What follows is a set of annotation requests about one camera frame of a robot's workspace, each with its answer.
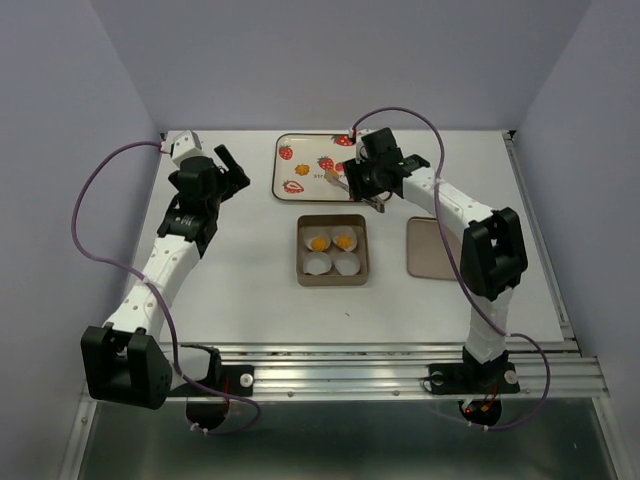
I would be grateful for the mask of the metal tongs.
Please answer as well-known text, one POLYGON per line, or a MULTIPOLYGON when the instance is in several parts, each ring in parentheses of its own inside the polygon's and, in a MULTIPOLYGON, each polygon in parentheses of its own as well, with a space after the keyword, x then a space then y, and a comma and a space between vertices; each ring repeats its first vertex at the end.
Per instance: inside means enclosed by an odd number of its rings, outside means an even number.
MULTIPOLYGON (((334 179, 333 181, 327 181, 327 182, 330 185, 332 185, 333 187, 336 187, 336 188, 339 188, 339 189, 343 190, 344 192, 346 192, 348 194, 348 196, 351 196, 349 185, 347 183, 341 181, 339 178, 338 179, 334 179)), ((384 213, 385 212, 385 202, 381 198, 379 198, 378 196, 375 196, 375 197, 373 197, 371 199, 362 199, 362 200, 360 200, 360 203, 364 203, 364 204, 370 206, 371 208, 373 208, 378 213, 384 213)))

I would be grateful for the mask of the orange cookie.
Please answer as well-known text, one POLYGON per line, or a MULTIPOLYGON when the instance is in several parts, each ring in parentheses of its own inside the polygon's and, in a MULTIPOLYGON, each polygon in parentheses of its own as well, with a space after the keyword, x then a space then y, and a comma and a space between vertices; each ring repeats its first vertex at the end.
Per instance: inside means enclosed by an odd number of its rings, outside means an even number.
POLYGON ((324 252, 330 246, 330 241, 322 236, 315 236, 309 242, 309 249, 314 252, 324 252))
POLYGON ((295 167, 295 173, 299 176, 306 176, 309 174, 310 167, 306 164, 299 164, 295 167))
POLYGON ((338 175, 338 173, 337 173, 336 171, 334 171, 334 170, 328 170, 328 171, 326 171, 326 172, 325 172, 324 177, 325 177, 325 179, 326 179, 327 181, 333 181, 334 179, 338 179, 338 178, 339 178, 339 175, 338 175))
POLYGON ((346 252, 353 251, 357 246, 357 239, 352 235, 336 235, 332 241, 337 248, 346 252))

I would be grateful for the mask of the brown tin lid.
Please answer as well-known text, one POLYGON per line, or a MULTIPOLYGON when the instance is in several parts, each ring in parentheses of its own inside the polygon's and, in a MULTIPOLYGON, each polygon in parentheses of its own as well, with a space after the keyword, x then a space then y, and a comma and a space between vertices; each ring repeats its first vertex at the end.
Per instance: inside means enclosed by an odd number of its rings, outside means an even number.
POLYGON ((412 277, 456 280, 435 219, 411 217, 406 234, 406 265, 412 277))

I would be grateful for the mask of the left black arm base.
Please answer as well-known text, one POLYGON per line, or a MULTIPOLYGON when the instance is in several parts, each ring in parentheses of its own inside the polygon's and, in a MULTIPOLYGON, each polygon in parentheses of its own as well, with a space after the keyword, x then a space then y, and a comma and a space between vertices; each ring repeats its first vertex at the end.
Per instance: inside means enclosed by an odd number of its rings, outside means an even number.
POLYGON ((241 397, 253 395, 253 365, 226 362, 220 350, 210 345, 181 345, 180 353, 182 367, 196 383, 225 394, 241 397))

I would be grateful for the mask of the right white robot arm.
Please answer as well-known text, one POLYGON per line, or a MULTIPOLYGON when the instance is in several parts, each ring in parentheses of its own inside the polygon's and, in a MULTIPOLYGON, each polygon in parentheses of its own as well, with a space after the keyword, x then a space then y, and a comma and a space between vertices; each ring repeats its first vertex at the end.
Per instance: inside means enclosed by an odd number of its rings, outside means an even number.
POLYGON ((507 361, 509 306, 528 258, 518 214, 482 204, 444 180, 443 163, 433 167, 419 155, 404 155, 384 128, 357 141, 344 173, 353 200, 392 193, 436 219, 454 277, 471 305, 460 378, 482 390, 507 361))

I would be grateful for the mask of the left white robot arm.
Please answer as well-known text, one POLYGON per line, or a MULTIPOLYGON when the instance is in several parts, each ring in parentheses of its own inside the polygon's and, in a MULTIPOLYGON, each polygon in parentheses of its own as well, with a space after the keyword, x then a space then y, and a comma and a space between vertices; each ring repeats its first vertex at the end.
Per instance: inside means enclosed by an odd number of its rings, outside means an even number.
POLYGON ((144 268, 76 246, 86 258, 122 269, 135 279, 104 324, 87 328, 81 338, 88 391, 97 400, 157 409, 175 377, 202 394, 212 394, 222 384, 220 366, 198 360, 187 375, 179 356, 168 358, 157 338, 167 327, 171 340, 178 340, 171 306, 218 231, 221 204, 248 187, 250 179, 225 145, 208 156, 194 138, 183 134, 169 153, 177 168, 168 180, 176 193, 144 268))

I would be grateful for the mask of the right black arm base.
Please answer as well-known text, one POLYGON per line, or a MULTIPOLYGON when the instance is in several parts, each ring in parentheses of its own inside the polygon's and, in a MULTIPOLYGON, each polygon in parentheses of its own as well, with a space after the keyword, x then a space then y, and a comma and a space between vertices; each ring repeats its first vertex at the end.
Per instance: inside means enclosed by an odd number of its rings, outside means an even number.
POLYGON ((507 350, 494 360, 480 363, 463 348, 462 358, 458 362, 429 364, 423 384, 434 395, 471 396, 520 392, 515 365, 509 361, 507 350))

